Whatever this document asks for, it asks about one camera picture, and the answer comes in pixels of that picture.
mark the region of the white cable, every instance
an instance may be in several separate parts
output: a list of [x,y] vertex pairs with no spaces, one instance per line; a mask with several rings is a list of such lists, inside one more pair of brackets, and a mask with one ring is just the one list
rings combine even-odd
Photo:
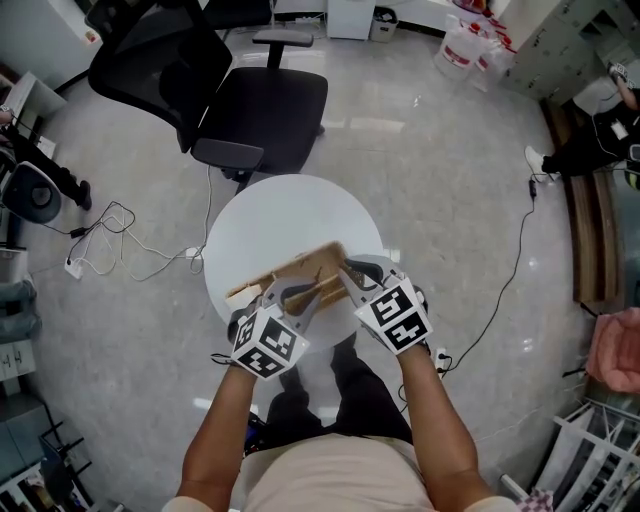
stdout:
[[[204,235],[203,235],[203,240],[202,240],[202,244],[200,245],[200,247],[198,247],[198,250],[195,252],[195,254],[193,255],[193,257],[189,257],[191,258],[191,263],[189,265],[189,270],[193,275],[197,275],[200,274],[200,272],[202,272],[202,269],[204,268],[204,262],[201,263],[200,268],[196,271],[194,271],[193,269],[193,261],[197,258],[200,258],[202,255],[202,251],[205,248],[205,246],[207,245],[207,240],[208,240],[208,236],[209,236],[209,232],[208,232],[208,224],[209,224],[209,216],[211,215],[211,199],[212,199],[212,186],[211,186],[211,166],[207,166],[207,182],[209,184],[209,200],[208,200],[208,204],[207,204],[207,214],[205,215],[204,218]],[[157,249],[153,249],[151,247],[147,247],[146,245],[144,245],[140,240],[138,240],[138,238],[131,232],[131,228],[127,228],[127,223],[126,223],[126,214],[125,214],[125,209],[123,207],[121,207],[122,209],[122,221],[120,219],[118,219],[117,217],[115,217],[114,215],[109,215],[108,217],[106,217],[105,219],[103,219],[100,223],[100,226],[96,227],[95,229],[93,229],[91,231],[91,233],[89,234],[89,237],[87,239],[87,245],[85,246],[85,250],[84,253],[82,254],[82,256],[78,257],[78,258],[74,258],[73,261],[74,262],[85,262],[87,263],[91,269],[98,275],[100,276],[104,276],[109,274],[116,266],[117,262],[119,261],[120,264],[125,268],[125,270],[127,271],[127,273],[129,274],[129,276],[134,280],[134,281],[138,281],[138,282],[142,282],[142,281],[146,281],[147,279],[159,274],[160,272],[162,272],[165,268],[167,268],[171,263],[173,263],[174,260],[176,260],[177,258],[186,258],[187,256],[184,255],[183,253],[185,253],[188,249],[190,249],[192,246],[189,247],[185,247],[184,249],[182,249],[180,252],[178,252],[177,254],[175,254],[174,256],[168,256],[166,254],[164,254],[161,251],[158,251]],[[109,239],[107,238],[106,235],[106,229],[104,227],[104,224],[109,221],[109,220],[113,220],[114,222],[116,222],[118,225],[120,225],[120,255],[119,258],[116,259],[116,255],[115,255],[115,251],[113,250],[112,245],[109,243]],[[91,245],[91,240],[93,239],[93,234],[94,232],[100,228],[102,230],[102,236],[105,240],[105,242],[107,243],[107,246],[109,247],[109,250],[111,251],[111,255],[113,256],[113,263],[111,265],[111,267],[108,270],[104,270],[104,271],[100,271],[98,270],[94,264],[89,261],[87,259],[87,253],[89,252],[89,246]],[[157,254],[169,261],[167,261],[167,263],[165,263],[162,267],[160,267],[159,269],[153,271],[151,274],[145,276],[145,277],[136,277],[133,275],[133,273],[131,272],[131,270],[129,269],[129,267],[125,264],[124,259],[123,259],[123,251],[124,251],[124,235],[125,233],[127,233],[131,238],[133,238],[133,240],[145,251],[148,252],[152,252],[154,254]]]

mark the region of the pink bag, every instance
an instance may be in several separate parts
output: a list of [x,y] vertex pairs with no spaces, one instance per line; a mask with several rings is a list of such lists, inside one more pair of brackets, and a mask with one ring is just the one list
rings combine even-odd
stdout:
[[640,308],[598,316],[587,372],[613,391],[640,393]]

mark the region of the cabinet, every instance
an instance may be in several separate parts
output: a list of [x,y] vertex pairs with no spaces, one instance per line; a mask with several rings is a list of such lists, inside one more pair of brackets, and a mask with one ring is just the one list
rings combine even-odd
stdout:
[[36,370],[31,340],[0,345],[0,381]]
[[39,437],[49,428],[47,411],[36,398],[0,399],[0,483],[42,459]]
[[[534,12],[531,4],[526,7],[519,2],[505,9],[502,20],[512,39],[524,41],[503,80],[507,88],[562,104],[605,75],[605,62],[624,65],[636,58],[633,50],[640,50],[640,21],[625,0],[546,4],[546,11],[540,6]],[[532,21],[534,13],[538,17]]]

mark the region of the chair seat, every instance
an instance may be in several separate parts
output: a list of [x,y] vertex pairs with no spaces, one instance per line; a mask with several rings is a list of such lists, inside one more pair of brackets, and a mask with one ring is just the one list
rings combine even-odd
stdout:
[[212,0],[203,12],[215,30],[268,25],[271,21],[269,0]]
[[312,73],[236,68],[209,105],[198,138],[263,148],[260,172],[299,172],[318,134],[327,89],[327,80]]

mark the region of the black office chair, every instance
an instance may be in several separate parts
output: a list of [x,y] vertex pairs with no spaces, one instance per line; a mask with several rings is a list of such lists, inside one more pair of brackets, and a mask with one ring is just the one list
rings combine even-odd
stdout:
[[224,41],[232,28],[268,25],[271,7],[269,0],[210,0],[203,12],[211,27],[226,30]]
[[182,152],[219,167],[238,192],[253,172],[300,172],[324,130],[327,81],[279,66],[285,45],[308,48],[313,36],[258,32],[253,42],[271,45],[267,67],[225,77],[231,53],[197,0],[172,3],[180,6],[141,0],[111,18],[113,31],[89,69],[91,87],[174,126]]
[[95,30],[103,41],[113,32],[113,19],[130,9],[126,0],[104,0],[93,4],[84,18],[84,22]]

